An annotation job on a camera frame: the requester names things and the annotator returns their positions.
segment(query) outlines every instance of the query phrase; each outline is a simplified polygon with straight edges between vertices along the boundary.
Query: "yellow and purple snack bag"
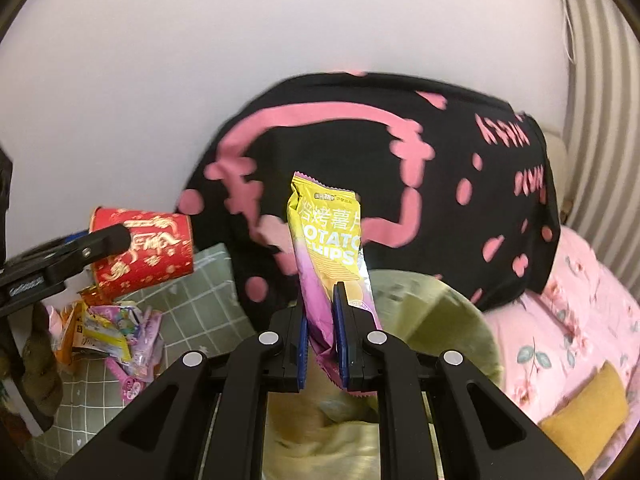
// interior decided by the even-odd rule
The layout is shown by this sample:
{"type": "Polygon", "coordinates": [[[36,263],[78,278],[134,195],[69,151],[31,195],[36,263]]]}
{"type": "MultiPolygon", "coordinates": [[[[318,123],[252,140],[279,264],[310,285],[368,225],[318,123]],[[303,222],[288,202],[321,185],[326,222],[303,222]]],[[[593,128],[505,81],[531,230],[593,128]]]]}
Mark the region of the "yellow and purple snack bag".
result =
{"type": "Polygon", "coordinates": [[[335,283],[344,282],[349,304],[368,310],[380,328],[362,255],[360,203],[353,191],[323,186],[298,172],[291,189],[287,219],[311,345],[318,364],[340,384],[332,317],[335,283]]]}

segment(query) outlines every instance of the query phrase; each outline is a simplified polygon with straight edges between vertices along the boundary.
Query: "red paper cup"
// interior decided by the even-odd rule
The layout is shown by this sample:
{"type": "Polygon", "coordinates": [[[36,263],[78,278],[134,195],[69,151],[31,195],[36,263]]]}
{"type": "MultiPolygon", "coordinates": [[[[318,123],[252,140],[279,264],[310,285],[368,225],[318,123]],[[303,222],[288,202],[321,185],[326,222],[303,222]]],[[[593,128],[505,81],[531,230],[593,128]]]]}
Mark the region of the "red paper cup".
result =
{"type": "Polygon", "coordinates": [[[113,299],[193,272],[193,235],[186,215],[128,209],[95,210],[89,231],[124,224],[129,251],[92,265],[95,283],[113,299]]]}

